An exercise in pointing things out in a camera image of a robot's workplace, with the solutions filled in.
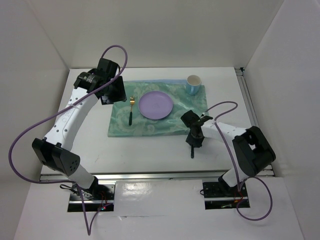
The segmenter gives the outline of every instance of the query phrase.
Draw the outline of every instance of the fork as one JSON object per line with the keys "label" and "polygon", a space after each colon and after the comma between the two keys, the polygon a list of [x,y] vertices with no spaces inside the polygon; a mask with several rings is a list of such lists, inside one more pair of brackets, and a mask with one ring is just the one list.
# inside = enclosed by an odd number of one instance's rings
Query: fork
{"label": "fork", "polygon": [[130,97],[130,104],[131,104],[131,110],[130,110],[130,117],[129,117],[129,126],[131,126],[131,124],[132,124],[132,107],[133,107],[134,104],[135,104],[135,98],[134,98],[134,96],[131,96],[131,97]]}

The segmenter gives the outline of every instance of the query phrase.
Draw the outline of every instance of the mug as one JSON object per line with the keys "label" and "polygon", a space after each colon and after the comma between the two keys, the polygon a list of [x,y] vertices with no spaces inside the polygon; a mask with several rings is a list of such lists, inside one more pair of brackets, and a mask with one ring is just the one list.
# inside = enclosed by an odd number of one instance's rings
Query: mug
{"label": "mug", "polygon": [[188,78],[186,79],[186,92],[190,95],[195,95],[201,86],[201,79],[200,77],[196,76],[196,75],[191,75],[188,76]]}

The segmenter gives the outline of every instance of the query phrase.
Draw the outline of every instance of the wall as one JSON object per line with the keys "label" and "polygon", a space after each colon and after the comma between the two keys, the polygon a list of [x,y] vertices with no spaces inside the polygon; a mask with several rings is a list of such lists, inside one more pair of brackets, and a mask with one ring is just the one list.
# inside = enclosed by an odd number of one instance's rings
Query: wall
{"label": "wall", "polygon": [[285,0],[245,78],[306,240],[319,239],[320,0]]}
{"label": "wall", "polygon": [[[70,68],[244,67],[283,0],[26,0]],[[122,53],[108,57],[123,61]]]}
{"label": "wall", "polygon": [[[23,0],[2,0],[0,23],[0,239],[11,240],[30,184],[11,170],[10,144],[22,130],[57,110],[69,70]],[[49,126],[35,129],[14,149],[14,164],[26,177],[39,176],[31,143]]]}

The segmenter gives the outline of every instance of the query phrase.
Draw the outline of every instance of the purple plate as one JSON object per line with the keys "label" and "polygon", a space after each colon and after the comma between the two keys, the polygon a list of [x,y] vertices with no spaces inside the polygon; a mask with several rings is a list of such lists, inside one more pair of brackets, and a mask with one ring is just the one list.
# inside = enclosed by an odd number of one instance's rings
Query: purple plate
{"label": "purple plate", "polygon": [[140,98],[138,107],[140,113],[146,118],[158,120],[171,113],[174,102],[162,91],[150,91]]}

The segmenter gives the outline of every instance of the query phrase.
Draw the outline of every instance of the placemat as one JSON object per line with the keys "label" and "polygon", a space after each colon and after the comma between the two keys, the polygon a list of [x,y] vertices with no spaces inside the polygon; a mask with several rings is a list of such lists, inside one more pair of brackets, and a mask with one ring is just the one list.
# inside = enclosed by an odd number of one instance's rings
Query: placemat
{"label": "placemat", "polygon": [[[208,108],[203,85],[194,96],[187,94],[186,86],[182,84],[125,81],[124,88],[128,100],[113,104],[108,137],[187,135],[189,129],[181,121],[181,116],[189,110],[200,116]],[[151,120],[139,112],[139,99],[151,91],[161,91],[172,98],[173,109],[167,117]],[[129,126],[130,96],[135,98],[131,126]]]}

